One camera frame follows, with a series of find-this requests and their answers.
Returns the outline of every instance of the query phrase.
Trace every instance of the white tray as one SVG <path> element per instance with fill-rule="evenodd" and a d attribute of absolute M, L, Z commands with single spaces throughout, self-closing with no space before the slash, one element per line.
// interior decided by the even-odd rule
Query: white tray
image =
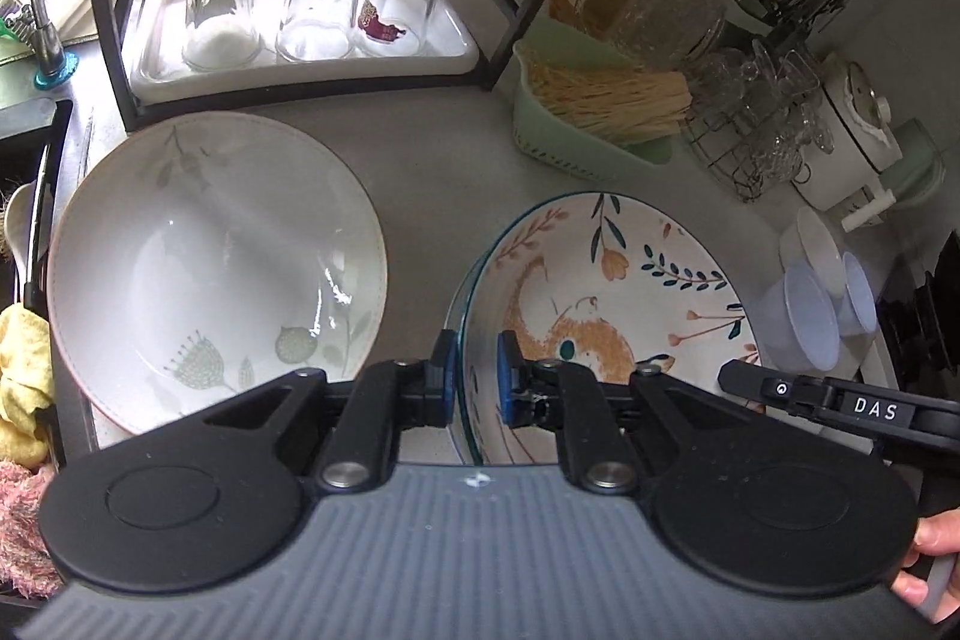
<path fill-rule="evenodd" d="M 274 48 L 283 0 L 256 0 L 253 18 L 263 38 L 263 49 L 257 57 L 229 71 L 193 71 L 181 55 L 185 6 L 186 0 L 143 2 L 128 68 L 133 95 L 144 103 L 328 79 L 465 74 L 476 65 L 479 54 L 457 13 L 445 0 L 438 0 L 430 18 L 426 46 L 418 55 L 376 58 L 354 47 L 344 58 L 291 63 Z"/>

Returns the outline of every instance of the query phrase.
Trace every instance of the white rice cooker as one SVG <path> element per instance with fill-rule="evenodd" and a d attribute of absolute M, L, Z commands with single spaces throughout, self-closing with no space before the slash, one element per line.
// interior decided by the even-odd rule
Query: white rice cooker
<path fill-rule="evenodd" d="M 856 191 L 869 189 L 874 198 L 843 220 L 851 231 L 896 201 L 878 175 L 901 159 L 901 148 L 890 129 L 890 104 L 874 92 L 859 64 L 829 55 L 823 63 L 819 100 L 818 115 L 832 132 L 833 151 L 806 145 L 806 167 L 794 184 L 810 206 L 823 212 Z"/>

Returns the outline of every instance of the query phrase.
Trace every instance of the yellow cloth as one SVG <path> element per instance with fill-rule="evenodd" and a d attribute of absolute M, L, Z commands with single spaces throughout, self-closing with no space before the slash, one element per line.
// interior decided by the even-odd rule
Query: yellow cloth
<path fill-rule="evenodd" d="M 0 313 L 0 458 L 25 467 L 45 460 L 35 414 L 53 398 L 50 326 L 22 304 L 11 305 Z"/>

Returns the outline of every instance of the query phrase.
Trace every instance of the human hand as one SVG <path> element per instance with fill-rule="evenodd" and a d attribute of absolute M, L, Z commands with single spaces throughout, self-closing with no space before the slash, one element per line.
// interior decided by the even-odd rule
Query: human hand
<path fill-rule="evenodd" d="M 960 552 L 960 509 L 947 510 L 930 518 L 920 518 L 904 567 L 916 563 L 920 554 L 939 557 L 957 552 Z M 891 589 L 914 608 L 926 599 L 926 581 L 903 571 L 896 576 Z M 933 620 L 942 621 L 957 608 L 960 608 L 960 569 L 954 568 L 947 591 L 933 612 Z"/>

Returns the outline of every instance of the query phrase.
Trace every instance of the green plastic container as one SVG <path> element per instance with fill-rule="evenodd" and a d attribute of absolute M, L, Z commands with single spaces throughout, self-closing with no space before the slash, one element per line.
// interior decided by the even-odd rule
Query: green plastic container
<path fill-rule="evenodd" d="M 629 58 L 612 47 L 546 16 L 534 20 L 522 41 L 554 66 L 633 65 Z M 669 163 L 673 156 L 669 137 L 618 148 L 563 122 L 534 98 L 527 83 L 526 67 L 522 59 L 517 58 L 517 61 L 520 62 L 520 82 L 514 96 L 514 139 L 527 155 L 596 182 L 627 179 L 643 167 Z"/>

